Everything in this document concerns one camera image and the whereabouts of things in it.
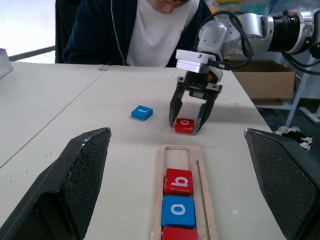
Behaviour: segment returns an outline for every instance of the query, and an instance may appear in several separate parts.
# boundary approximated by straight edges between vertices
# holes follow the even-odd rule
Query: dark jacket
[[[135,26],[137,0],[113,0],[114,26],[111,2],[112,0],[82,0],[71,37],[63,53],[65,63],[123,65],[116,36],[126,63]],[[193,47],[201,22],[210,14],[204,0],[200,0],[198,10],[182,33],[176,50],[190,50]],[[176,66],[176,50],[167,67]]]

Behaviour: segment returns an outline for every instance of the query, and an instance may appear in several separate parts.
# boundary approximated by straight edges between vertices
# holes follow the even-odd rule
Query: wooden frame
[[[161,240],[162,237],[162,202],[167,168],[192,171],[192,197],[194,200],[198,240],[217,240],[218,234],[202,150],[200,147],[190,145],[163,145],[158,151],[150,239]]]

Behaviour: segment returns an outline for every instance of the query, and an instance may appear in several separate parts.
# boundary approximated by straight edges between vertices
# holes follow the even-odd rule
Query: robotic arm
[[[219,14],[227,14],[230,18],[215,20],[214,16]],[[187,70],[187,73],[185,77],[177,79],[169,113],[172,126],[181,109],[185,91],[192,97],[205,100],[193,134],[198,132],[210,116],[214,102],[222,90],[222,86],[217,84],[223,76],[222,70],[244,67],[254,54],[281,52],[294,68],[320,75],[320,72],[303,69],[320,61],[305,65],[291,56],[309,50],[314,58],[320,59],[320,9],[290,14],[284,12],[280,16],[254,13],[235,16],[228,11],[220,11],[202,23],[194,50],[176,52],[176,67]],[[224,57],[230,55],[245,55],[247,60],[238,66],[231,66],[224,61]]]

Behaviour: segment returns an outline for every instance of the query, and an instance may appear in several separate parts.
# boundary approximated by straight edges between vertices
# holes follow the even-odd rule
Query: black cable
[[[300,66],[298,66],[297,64],[295,64],[286,54],[285,52],[282,52],[282,56],[284,57],[284,59],[291,65],[293,66],[296,70],[299,70],[305,74],[312,74],[312,75],[320,75],[320,72],[318,71],[309,71],[306,69],[301,68]]]
[[[245,53],[245,49],[246,49],[246,45],[248,47],[248,57],[247,59],[242,62],[241,64],[239,65],[236,65],[236,66],[231,66],[230,68],[231,69],[239,69],[239,68],[242,68],[246,65],[248,65],[254,55],[254,49],[253,49],[253,46],[249,40],[249,38],[247,37],[246,33],[244,32],[243,28],[242,28],[242,24],[240,22],[240,20],[238,19],[238,17],[233,14],[232,12],[230,11],[225,11],[225,10],[222,10],[222,11],[218,11],[218,12],[215,12],[213,13],[212,15],[208,16],[200,25],[197,33],[196,33],[196,36],[195,36],[195,40],[194,40],[194,46],[193,46],[193,50],[196,50],[197,49],[197,45],[198,45],[198,40],[199,40],[199,32],[201,30],[201,28],[206,24],[208,23],[209,21],[211,20],[214,20],[216,16],[218,15],[228,15],[230,17],[230,22],[233,24],[234,28],[240,33],[241,35],[241,45],[242,45],[242,51],[244,51]]]
[[[286,52],[284,52],[283,54],[285,54],[286,57],[289,58],[293,63],[295,63],[296,65],[298,65],[298,66],[300,66],[302,68],[309,68],[309,67],[313,67],[315,65],[320,64],[320,60],[315,61],[314,63],[311,63],[311,64],[304,64],[304,63],[299,62],[297,59],[295,59],[293,56],[289,55]]]

